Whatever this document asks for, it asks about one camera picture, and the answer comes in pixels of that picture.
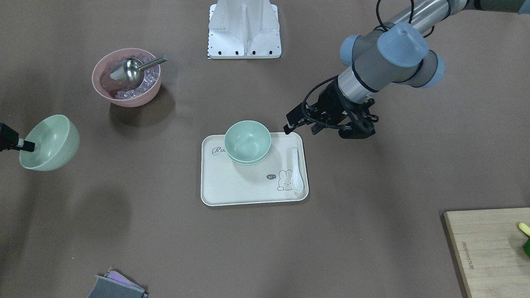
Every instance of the gray cloth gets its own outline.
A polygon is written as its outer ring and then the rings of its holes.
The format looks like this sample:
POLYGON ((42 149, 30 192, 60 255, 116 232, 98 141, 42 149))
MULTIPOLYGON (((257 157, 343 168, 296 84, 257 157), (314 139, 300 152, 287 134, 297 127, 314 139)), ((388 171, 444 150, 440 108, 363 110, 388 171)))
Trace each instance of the gray cloth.
POLYGON ((87 298, 147 298, 139 286, 126 285, 110 278, 96 276, 96 283, 87 298))

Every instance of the yellow handle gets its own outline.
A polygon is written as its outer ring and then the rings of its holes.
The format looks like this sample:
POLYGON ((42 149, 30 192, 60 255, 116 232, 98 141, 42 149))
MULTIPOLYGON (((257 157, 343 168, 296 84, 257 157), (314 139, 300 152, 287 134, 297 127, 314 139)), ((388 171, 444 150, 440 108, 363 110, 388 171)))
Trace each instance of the yellow handle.
POLYGON ((528 237, 530 237, 530 227, 528 227, 526 224, 519 223, 519 229, 521 229, 523 233, 525 233, 528 237))

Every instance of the white spoon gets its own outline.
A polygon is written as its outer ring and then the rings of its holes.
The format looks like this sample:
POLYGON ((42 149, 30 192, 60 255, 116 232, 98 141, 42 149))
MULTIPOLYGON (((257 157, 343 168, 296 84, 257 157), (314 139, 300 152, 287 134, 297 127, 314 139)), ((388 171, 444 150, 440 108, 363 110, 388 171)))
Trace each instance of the white spoon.
POLYGON ((291 178, 291 185, 295 192, 302 192, 304 190, 304 181, 300 175, 300 167, 298 166, 298 148, 291 148, 293 153, 293 176, 291 178))

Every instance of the white metal bracket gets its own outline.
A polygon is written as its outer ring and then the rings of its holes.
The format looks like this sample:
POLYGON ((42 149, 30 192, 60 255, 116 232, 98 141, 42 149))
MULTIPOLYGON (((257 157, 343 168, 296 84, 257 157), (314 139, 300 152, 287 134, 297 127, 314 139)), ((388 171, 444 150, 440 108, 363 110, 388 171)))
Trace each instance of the white metal bracket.
POLYGON ((219 0, 210 7, 208 58, 281 56, 278 7, 269 0, 219 0))

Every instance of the folded cloth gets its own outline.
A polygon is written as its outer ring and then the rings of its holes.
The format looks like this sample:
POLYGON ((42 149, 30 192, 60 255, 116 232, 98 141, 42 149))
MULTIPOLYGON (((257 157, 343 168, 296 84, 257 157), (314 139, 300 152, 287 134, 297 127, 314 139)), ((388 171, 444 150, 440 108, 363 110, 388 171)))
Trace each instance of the folded cloth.
POLYGON ((96 275, 96 283, 87 298, 147 298, 145 290, 114 270, 96 275))

